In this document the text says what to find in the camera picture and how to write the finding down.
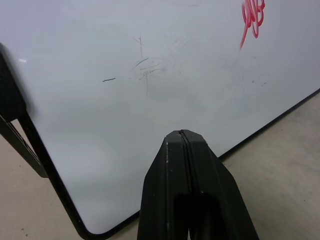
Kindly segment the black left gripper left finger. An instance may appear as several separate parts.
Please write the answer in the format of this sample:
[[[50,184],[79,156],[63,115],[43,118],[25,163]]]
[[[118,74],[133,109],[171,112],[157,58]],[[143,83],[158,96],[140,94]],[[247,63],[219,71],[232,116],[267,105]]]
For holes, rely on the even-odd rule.
[[[190,179],[179,131],[163,140],[143,182],[137,239],[186,240]]]

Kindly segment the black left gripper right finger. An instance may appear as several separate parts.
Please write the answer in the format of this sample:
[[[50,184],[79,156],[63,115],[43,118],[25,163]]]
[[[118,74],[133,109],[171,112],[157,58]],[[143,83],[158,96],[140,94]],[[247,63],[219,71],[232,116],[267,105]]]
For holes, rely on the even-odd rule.
[[[232,174],[202,135],[180,131],[192,189],[192,240],[257,240],[258,234]]]

